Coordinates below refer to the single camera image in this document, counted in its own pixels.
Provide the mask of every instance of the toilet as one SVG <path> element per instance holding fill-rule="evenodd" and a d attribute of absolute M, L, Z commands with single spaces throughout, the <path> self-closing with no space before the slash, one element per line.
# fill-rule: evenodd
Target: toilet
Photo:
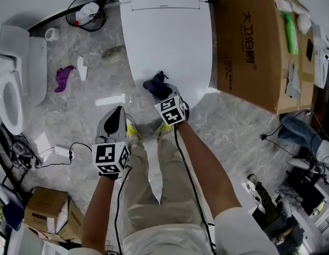
<path fill-rule="evenodd" d="M 143 82 L 159 71 L 193 108 L 204 96 L 212 72 L 212 26 L 207 0 L 120 0 L 131 74 Z"/>
<path fill-rule="evenodd" d="M 23 132 L 46 90 L 46 40 L 30 37 L 22 28 L 0 26 L 0 118 L 13 135 Z"/>

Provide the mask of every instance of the trash can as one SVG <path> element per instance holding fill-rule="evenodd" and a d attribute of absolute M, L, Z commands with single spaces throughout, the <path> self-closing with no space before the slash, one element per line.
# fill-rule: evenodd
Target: trash can
<path fill-rule="evenodd" d="M 76 13 L 79 12 L 85 5 L 91 2 L 96 3 L 98 5 L 98 12 L 95 14 L 91 14 L 87 21 L 80 23 L 76 18 Z M 72 27 L 78 27 L 89 32 L 99 30 L 100 28 L 102 28 L 106 21 L 106 15 L 103 9 L 102 2 L 100 0 L 74 0 L 68 8 L 66 21 Z"/>

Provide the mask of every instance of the purple cloth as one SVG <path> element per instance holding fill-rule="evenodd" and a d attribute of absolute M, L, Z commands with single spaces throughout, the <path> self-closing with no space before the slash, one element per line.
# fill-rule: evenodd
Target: purple cloth
<path fill-rule="evenodd" d="M 56 81 L 58 83 L 58 88 L 54 90 L 55 92 L 62 92 L 65 90 L 66 82 L 68 81 L 69 74 L 74 69 L 75 69 L 75 67 L 72 65 L 69 65 L 65 68 L 58 69 L 57 75 L 56 75 Z"/>

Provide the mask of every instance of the small cardboard box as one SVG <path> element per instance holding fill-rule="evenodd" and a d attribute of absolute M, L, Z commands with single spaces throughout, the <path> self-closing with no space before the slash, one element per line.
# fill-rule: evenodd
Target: small cardboard box
<path fill-rule="evenodd" d="M 215 4 L 221 91 L 274 114 L 311 108 L 313 36 L 311 31 L 302 35 L 296 14 L 289 15 L 296 26 L 299 55 L 289 54 L 284 13 L 277 9 L 275 0 L 219 0 Z M 290 64 L 298 73 L 299 99 L 286 94 Z"/>
<path fill-rule="evenodd" d="M 24 223 L 58 242 L 81 243 L 83 214 L 68 193 L 36 187 Z"/>

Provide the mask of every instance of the power strip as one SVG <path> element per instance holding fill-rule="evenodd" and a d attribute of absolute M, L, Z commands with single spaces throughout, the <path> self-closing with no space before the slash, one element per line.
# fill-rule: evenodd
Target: power strip
<path fill-rule="evenodd" d="M 67 148 L 67 147 L 62 147 L 62 146 L 55 146 L 54 147 L 54 152 L 57 154 L 57 155 L 60 155 L 60 156 L 64 156 L 64 157 L 69 157 L 69 151 L 70 149 Z"/>

